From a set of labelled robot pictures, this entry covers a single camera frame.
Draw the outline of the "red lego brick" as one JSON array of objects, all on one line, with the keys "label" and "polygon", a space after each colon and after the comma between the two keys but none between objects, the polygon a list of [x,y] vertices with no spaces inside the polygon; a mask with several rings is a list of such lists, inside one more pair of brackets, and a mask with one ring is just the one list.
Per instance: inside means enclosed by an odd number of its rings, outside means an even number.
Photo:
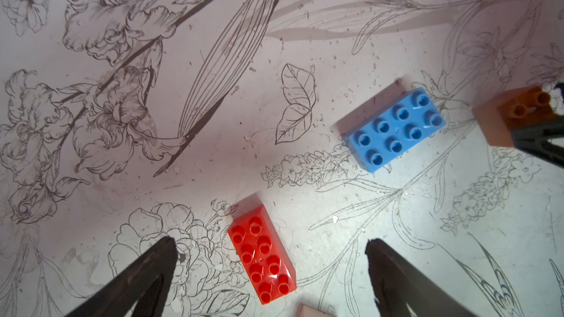
[{"label": "red lego brick", "polygon": [[237,217],[228,235],[261,304],[297,289],[295,268],[264,206]]}]

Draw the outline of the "white lego brick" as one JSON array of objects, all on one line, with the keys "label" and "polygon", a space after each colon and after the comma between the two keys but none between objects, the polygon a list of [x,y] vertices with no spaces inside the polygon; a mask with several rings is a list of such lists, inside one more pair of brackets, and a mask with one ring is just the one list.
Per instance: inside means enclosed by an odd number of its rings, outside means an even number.
[{"label": "white lego brick", "polygon": [[296,317],[332,317],[329,314],[323,313],[311,306],[301,304],[298,308]]}]

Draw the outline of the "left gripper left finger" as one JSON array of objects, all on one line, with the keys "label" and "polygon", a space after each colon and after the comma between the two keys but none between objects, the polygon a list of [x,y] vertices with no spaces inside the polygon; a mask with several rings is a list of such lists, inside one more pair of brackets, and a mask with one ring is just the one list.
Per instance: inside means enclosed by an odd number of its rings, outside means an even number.
[{"label": "left gripper left finger", "polygon": [[170,236],[158,240],[135,262],[69,316],[161,316],[178,252]]}]

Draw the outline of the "brown lego brick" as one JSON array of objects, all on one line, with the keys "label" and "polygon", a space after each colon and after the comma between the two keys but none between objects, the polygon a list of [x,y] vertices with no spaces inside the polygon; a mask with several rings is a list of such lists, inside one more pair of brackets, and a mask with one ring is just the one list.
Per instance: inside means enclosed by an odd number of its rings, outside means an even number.
[{"label": "brown lego brick", "polygon": [[471,111],[490,146],[512,148],[512,130],[557,117],[550,102],[551,95],[541,87],[523,87],[503,92]]}]

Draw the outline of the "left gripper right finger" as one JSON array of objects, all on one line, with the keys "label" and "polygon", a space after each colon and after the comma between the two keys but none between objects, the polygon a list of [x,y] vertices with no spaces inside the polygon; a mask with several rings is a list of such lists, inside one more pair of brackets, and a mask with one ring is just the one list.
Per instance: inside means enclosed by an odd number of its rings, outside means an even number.
[{"label": "left gripper right finger", "polygon": [[473,316],[381,239],[367,243],[368,272],[382,316]]}]

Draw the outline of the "blue lego brick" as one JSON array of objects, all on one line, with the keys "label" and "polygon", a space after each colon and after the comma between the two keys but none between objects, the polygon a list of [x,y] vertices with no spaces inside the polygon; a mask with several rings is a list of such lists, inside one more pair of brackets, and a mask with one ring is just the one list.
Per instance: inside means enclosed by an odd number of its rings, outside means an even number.
[{"label": "blue lego brick", "polygon": [[432,98],[420,87],[389,102],[344,139],[360,166],[375,173],[445,125]]}]

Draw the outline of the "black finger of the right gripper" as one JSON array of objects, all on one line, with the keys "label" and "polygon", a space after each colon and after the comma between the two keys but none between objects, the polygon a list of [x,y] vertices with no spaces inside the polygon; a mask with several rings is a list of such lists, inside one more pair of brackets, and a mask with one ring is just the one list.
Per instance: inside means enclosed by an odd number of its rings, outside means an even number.
[{"label": "black finger of the right gripper", "polygon": [[563,116],[541,123],[514,129],[511,132],[514,147],[536,158],[563,167],[563,146],[552,140],[563,140]]}]

